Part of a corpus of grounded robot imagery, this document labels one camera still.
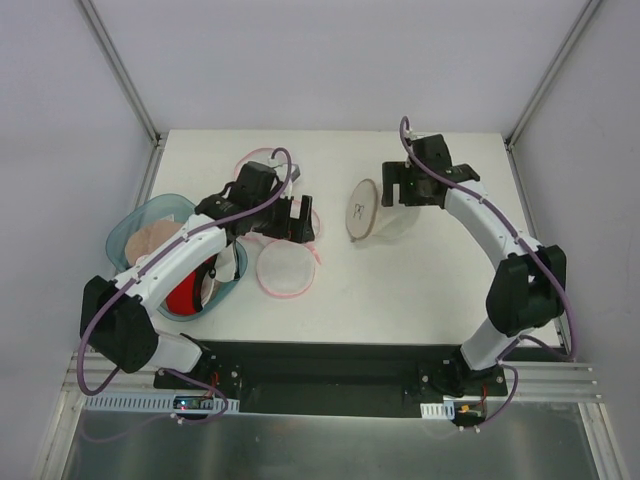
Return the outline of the cream mesh laundry bag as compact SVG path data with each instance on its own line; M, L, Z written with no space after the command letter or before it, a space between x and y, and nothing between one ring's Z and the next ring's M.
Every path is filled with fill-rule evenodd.
M349 198L345 226L352 242L396 240L415 225L419 214L418 207L383 207L381 185L367 178L357 184Z

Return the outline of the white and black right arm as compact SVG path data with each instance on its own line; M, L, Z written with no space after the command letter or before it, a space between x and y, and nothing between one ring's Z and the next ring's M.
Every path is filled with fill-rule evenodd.
M382 206L441 208L494 268L485 320L432 377L435 387L453 396L473 394L523 335L567 312L566 255L517 229L491 201L480 175L468 164L453 164L442 135L401 132L400 141L407 158L383 163Z

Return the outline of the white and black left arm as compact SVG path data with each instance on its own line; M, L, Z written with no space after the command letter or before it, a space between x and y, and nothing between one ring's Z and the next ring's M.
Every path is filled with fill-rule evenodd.
M303 196L298 214L291 214L293 198L286 189L298 176L295 164L271 167L249 161L236 180L201 200L184 225L146 258L111 280L89 280L82 299L81 346L92 347L123 372L147 365L169 368L188 388L204 387L212 367L201 358L202 347L157 330L152 316L190 275L220 279L223 255L232 254L236 240L247 233L298 244L313 241L311 197Z

